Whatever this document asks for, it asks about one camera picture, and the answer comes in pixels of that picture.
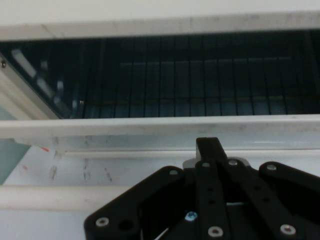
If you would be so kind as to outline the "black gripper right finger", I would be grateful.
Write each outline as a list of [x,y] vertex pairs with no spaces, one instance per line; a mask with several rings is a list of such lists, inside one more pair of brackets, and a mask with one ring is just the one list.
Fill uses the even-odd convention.
[[320,238],[320,179],[279,162],[269,161],[254,170],[227,158],[218,138],[207,138],[206,155],[217,165],[217,176],[230,203],[244,202],[252,230],[267,240]]

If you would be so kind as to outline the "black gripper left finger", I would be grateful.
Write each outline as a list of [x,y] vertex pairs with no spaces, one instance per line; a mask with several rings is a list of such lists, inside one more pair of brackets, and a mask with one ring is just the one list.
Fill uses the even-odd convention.
[[226,154],[216,137],[196,140],[195,166],[165,166],[84,221],[88,240],[208,240],[209,228],[228,238],[218,162]]

